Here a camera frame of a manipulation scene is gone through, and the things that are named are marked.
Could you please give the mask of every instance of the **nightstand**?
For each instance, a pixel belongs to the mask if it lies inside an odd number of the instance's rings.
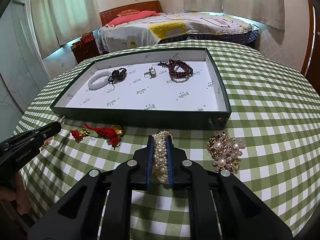
[[[96,39],[88,41],[81,46],[77,46],[72,49],[73,55],[78,62],[78,64],[85,59],[96,57],[100,55],[100,52],[97,47]]]

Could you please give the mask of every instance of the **checkered tablecloth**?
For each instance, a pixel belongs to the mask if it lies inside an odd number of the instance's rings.
[[[227,89],[232,115],[228,135],[244,138],[237,177],[297,234],[313,214],[319,195],[320,97],[296,70],[266,59],[248,47],[220,41],[183,41],[111,53],[154,48],[207,47]],[[50,109],[59,93],[94,59],[50,81],[19,121],[14,134],[58,120]],[[61,133],[23,170],[35,213],[41,216],[92,168],[111,170],[132,158],[156,129],[124,127],[113,149],[94,132],[77,143],[69,133],[82,122],[66,120]],[[206,143],[213,131],[170,130],[175,146],[213,170]],[[132,194],[132,239],[188,239],[186,192],[153,185]]]

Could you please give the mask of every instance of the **open tray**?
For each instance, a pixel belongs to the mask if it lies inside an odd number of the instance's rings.
[[[189,64],[193,75],[171,78],[167,68],[157,65],[170,58]],[[109,83],[89,90],[93,75],[121,67],[127,77],[115,87]],[[145,77],[151,67],[157,76]],[[220,73],[206,48],[153,49],[96,60],[60,93],[51,109],[84,122],[187,130],[224,129],[231,114]]]

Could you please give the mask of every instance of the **pink pillow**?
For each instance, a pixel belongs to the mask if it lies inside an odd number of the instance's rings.
[[[159,16],[160,14],[156,11],[142,11],[137,14],[131,14],[126,16],[121,16],[113,19],[111,22],[106,24],[106,27],[117,26],[122,23],[129,23],[140,19],[145,19],[150,16]]]
[[[139,13],[140,11],[139,10],[136,10],[136,9],[131,9],[131,10],[125,10],[125,11],[122,11],[121,13],[119,13],[117,16],[118,17],[121,17],[121,16],[126,16],[126,15],[131,15],[131,14],[137,14]]]

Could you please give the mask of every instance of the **brown beaded bracelet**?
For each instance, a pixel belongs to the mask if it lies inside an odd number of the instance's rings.
[[[167,67],[169,69],[169,75],[175,78],[185,78],[189,75],[193,74],[193,69],[185,62],[177,59],[169,59],[169,62],[161,62],[158,64],[158,66]],[[175,71],[175,67],[179,66],[184,71]]]

